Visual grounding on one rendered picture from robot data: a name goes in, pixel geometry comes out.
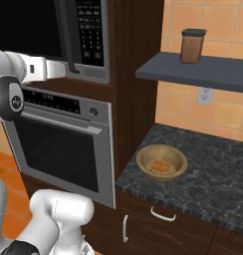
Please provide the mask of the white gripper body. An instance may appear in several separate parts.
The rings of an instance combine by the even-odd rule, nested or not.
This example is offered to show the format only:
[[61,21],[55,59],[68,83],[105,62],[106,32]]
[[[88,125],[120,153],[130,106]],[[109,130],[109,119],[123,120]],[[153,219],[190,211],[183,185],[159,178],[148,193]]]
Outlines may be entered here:
[[66,77],[66,67],[56,61],[47,61],[47,79],[63,79]]

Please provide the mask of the black steel microwave oven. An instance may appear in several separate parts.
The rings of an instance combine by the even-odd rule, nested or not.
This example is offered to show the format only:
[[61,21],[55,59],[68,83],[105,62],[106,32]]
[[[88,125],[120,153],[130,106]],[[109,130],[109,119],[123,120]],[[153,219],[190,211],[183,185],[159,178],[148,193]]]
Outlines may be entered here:
[[110,51],[107,0],[76,0],[81,62],[78,74],[72,73],[65,62],[68,78],[106,84],[110,81]]

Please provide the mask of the dark wood tall cabinet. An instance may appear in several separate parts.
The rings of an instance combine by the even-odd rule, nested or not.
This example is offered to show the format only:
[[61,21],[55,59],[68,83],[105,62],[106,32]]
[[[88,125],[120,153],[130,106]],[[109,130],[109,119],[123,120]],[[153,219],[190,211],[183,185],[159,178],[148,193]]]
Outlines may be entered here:
[[112,104],[115,176],[120,176],[154,124],[157,82],[135,71],[160,49],[163,0],[107,0],[111,81],[75,79],[35,83],[49,92]]

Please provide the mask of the wooden bowl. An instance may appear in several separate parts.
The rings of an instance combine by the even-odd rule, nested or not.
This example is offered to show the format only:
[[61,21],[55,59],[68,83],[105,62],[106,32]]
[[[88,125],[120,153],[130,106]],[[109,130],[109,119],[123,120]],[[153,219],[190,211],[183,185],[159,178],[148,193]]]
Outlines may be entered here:
[[[175,168],[172,174],[156,174],[149,169],[152,160],[169,161]],[[149,178],[168,182],[180,177],[188,166],[185,154],[178,148],[166,144],[151,144],[142,148],[136,155],[136,163],[140,170]]]

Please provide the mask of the dark wood cupboard door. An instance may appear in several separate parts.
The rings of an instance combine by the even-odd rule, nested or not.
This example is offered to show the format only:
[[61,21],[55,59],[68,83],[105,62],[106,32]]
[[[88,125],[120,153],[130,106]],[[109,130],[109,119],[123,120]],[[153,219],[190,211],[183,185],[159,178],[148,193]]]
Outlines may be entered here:
[[210,243],[183,231],[125,211],[128,241],[122,242],[122,255],[207,255]]

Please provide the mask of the dark grey wall shelf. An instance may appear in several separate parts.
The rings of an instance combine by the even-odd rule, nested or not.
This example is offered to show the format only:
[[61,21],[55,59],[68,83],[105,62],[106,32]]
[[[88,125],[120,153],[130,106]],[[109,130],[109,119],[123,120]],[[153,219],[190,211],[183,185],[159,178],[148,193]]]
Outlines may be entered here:
[[139,69],[141,79],[243,93],[243,60],[202,56],[199,63],[183,64],[176,53],[159,52]]

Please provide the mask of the dark wood drawer front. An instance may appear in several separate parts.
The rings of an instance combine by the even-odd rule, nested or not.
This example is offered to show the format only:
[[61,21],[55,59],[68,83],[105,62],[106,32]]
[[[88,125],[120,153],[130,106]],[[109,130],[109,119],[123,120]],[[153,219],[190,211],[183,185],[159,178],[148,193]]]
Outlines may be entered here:
[[[143,215],[148,219],[158,222],[167,228],[183,231],[193,236],[197,236],[204,240],[210,240],[215,233],[216,225],[190,216],[177,210],[164,207],[155,202],[148,201],[136,196],[119,192],[120,204],[124,209],[135,212],[137,215]],[[175,216],[174,221],[166,221],[156,216],[153,216],[151,211],[160,216],[172,218]]]

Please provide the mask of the black microwave door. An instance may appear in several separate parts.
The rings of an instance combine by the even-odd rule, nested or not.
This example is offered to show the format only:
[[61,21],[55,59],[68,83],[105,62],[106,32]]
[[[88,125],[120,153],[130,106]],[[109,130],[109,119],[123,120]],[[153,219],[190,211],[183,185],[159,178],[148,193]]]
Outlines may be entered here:
[[[82,60],[76,0],[66,0],[66,10],[76,67]],[[68,65],[56,0],[0,0],[0,50]]]

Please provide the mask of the brown jar with black lid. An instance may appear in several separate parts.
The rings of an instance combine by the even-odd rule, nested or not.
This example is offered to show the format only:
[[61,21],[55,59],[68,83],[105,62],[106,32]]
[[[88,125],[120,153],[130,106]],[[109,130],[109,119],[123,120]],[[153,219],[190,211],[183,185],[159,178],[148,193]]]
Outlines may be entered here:
[[184,29],[182,32],[180,62],[197,64],[201,58],[205,29]]

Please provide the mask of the white wall socket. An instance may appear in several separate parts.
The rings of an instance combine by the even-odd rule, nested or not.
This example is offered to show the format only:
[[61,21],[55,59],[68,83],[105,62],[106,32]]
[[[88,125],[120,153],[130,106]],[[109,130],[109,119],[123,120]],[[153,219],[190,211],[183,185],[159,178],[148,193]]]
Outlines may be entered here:
[[202,105],[211,105],[213,90],[210,88],[199,88],[197,102]]

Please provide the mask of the round brown waffle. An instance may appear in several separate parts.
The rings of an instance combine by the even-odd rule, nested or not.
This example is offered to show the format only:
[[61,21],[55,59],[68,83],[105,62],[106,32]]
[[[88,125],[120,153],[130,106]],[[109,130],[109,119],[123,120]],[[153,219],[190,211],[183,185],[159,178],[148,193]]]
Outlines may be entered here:
[[174,166],[166,160],[152,160],[149,169],[156,174],[172,174],[175,173]]

